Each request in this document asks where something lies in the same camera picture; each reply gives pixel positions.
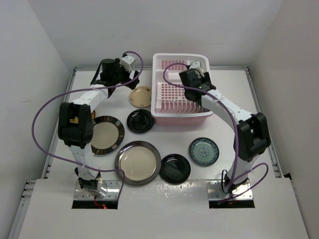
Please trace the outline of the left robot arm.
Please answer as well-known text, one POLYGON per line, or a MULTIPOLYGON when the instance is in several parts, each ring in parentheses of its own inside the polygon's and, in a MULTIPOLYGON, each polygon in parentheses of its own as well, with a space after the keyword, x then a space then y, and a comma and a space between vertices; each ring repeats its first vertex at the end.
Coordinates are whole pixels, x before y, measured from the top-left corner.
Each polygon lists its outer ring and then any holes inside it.
POLYGON ((139 83, 139 72, 131 78, 135 57, 124 54, 122 58, 103 59, 90 83, 90 88, 76 100, 63 102, 59 109, 58 137, 67 145, 79 166, 75 172, 80 187, 94 197, 102 197, 106 191, 102 188, 100 172, 92 169, 93 138, 92 111, 115 91, 115 86, 123 84, 130 89, 139 83))

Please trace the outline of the black glossy plate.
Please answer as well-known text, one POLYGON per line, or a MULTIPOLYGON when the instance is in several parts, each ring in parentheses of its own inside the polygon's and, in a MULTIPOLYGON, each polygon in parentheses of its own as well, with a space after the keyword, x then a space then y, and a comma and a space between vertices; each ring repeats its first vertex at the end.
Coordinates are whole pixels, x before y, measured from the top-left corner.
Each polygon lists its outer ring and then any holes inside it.
POLYGON ((139 109, 131 112, 127 117, 128 129, 136 134, 143 134, 153 128, 155 119, 148 110, 139 109))
POLYGON ((180 154, 169 154, 161 160, 159 175, 162 180, 172 185, 185 182, 191 173, 189 161, 180 154))

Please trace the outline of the teal patterned plate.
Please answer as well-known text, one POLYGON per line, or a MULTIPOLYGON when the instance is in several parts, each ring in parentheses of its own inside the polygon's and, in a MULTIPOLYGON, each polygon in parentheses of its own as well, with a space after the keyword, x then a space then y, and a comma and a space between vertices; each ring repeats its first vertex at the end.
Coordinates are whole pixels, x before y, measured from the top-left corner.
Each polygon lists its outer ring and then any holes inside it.
POLYGON ((194 163, 202 167, 214 164, 219 158, 219 148, 210 138, 199 137, 189 145, 189 156, 194 163))

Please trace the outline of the beige floral small plate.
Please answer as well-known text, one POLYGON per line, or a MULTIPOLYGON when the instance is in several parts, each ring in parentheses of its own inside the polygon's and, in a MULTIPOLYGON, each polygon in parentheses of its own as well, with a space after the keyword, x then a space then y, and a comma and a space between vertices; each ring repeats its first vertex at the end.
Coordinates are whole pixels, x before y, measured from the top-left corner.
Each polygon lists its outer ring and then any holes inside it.
POLYGON ((137 108, 146 108, 152 102, 152 90, 147 86, 136 87, 129 95, 130 103, 137 108))

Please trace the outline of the cream plate dark patterned rim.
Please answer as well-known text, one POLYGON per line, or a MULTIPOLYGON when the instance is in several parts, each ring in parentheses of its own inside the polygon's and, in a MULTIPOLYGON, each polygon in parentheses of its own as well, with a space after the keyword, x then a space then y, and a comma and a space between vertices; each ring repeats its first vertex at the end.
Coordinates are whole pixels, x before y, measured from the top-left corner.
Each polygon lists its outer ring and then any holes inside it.
POLYGON ((93 120, 91 148, 95 155, 106 155, 115 151, 124 137, 124 126, 117 118, 100 116, 93 120))

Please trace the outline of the yellow patterned small plate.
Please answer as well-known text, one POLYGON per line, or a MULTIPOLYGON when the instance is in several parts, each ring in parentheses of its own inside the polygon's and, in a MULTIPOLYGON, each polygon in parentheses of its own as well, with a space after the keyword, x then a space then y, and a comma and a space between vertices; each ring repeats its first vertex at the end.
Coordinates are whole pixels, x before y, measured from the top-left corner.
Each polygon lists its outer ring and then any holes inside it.
POLYGON ((96 116, 96 112, 92 111, 92 113, 91 113, 92 120, 95 118, 95 116, 96 116))

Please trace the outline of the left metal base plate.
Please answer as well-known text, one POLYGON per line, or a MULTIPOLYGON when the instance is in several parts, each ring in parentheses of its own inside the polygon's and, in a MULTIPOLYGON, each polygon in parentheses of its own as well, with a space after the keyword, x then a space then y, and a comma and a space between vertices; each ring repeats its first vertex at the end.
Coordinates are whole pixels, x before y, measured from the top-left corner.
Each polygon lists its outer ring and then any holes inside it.
POLYGON ((75 201, 116 201, 120 194, 121 182, 117 180, 103 180, 97 189, 81 188, 77 182, 73 199, 75 201))

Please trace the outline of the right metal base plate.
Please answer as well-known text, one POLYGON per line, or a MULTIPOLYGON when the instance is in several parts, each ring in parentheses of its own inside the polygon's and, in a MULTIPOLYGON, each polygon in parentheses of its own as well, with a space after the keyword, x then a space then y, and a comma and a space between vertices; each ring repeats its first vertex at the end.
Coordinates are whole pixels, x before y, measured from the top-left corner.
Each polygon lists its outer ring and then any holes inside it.
POLYGON ((248 201, 253 200, 250 180, 247 179, 244 183, 231 189, 230 193, 222 191, 221 180, 207 180, 208 199, 210 201, 221 201, 231 197, 231 200, 248 201))

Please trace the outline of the metal base plate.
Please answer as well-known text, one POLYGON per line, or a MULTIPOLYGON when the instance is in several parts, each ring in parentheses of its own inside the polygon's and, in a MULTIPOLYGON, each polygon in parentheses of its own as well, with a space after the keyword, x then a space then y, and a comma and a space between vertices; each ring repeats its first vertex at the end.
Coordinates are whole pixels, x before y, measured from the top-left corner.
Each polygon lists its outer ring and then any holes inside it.
POLYGON ((73 199, 75 201, 116 201, 120 194, 121 182, 117 180, 103 180, 97 189, 81 188, 77 182, 73 199))
POLYGON ((210 201, 221 201, 231 197, 231 200, 248 201, 253 200, 250 180, 247 179, 244 183, 231 189, 230 193, 222 191, 221 180, 207 180, 208 199, 210 201))

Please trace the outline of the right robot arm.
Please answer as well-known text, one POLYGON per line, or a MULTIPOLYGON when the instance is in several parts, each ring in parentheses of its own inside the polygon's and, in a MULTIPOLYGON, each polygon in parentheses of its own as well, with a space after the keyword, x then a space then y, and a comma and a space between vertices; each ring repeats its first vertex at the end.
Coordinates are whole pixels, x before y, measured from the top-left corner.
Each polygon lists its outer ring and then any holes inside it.
POLYGON ((212 111, 234 131, 235 159, 228 170, 223 189, 226 193, 248 179, 248 174, 259 155, 270 146, 271 140, 264 114, 253 114, 225 98, 210 81, 209 73, 200 74, 197 69, 179 73, 185 97, 212 111))

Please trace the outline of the blue white floral plate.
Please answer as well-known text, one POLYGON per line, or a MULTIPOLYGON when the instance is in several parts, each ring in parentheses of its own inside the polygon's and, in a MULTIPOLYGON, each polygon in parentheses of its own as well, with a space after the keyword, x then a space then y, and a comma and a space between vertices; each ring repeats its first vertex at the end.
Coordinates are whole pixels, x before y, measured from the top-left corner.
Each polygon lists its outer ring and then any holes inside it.
POLYGON ((208 112, 209 110, 200 106, 199 104, 195 103, 195 111, 194 113, 198 114, 198 113, 205 113, 208 112))

